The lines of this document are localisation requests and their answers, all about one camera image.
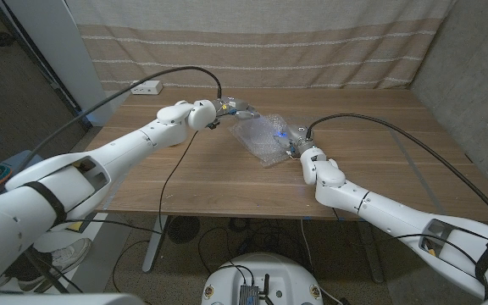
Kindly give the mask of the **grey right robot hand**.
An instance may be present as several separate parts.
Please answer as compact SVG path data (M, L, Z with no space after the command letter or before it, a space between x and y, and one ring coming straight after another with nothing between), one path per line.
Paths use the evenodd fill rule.
M315 145L313 140L309 139L312 134L308 135L307 126L287 125L274 135L274 139L292 158L299 158L302 153Z

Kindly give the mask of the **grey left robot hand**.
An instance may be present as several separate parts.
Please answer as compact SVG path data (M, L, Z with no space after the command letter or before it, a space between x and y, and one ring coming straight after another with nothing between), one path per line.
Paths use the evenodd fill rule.
M216 117L232 116L238 120L258 119L260 113L248 102L234 97L221 97L213 101Z

